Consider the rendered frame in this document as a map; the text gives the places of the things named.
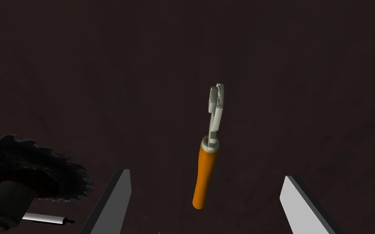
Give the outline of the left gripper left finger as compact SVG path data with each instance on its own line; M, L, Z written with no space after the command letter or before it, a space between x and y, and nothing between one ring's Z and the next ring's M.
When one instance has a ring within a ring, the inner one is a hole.
M130 170L117 169L80 234L120 234L131 192Z

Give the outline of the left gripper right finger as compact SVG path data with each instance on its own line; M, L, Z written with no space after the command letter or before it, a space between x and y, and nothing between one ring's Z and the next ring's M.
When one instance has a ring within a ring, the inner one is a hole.
M298 177L285 177L279 199L293 234L344 234Z

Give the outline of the dark scalloped edge plate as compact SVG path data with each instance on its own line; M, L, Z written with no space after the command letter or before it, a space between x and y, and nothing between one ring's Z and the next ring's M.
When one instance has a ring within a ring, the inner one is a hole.
M36 198L55 202L86 198L94 187L85 168L30 139L0 136L0 183L11 181L34 191Z

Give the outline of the dark cylinder with white rod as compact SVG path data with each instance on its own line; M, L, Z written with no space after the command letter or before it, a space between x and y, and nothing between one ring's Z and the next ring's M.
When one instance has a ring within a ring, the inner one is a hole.
M0 183L0 231L17 227L21 220L64 226L74 223L66 217L27 213L35 198L35 191L12 181Z

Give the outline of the orange handled can opener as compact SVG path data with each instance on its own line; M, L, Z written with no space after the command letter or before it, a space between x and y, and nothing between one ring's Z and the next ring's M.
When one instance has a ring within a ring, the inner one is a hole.
M220 127L223 107L224 85L218 83L210 88L208 101L208 113L211 115L209 130L208 135L203 137L201 141L198 154L197 180L192 200L192 205L197 210L204 207L211 172L218 155L220 141L217 133Z

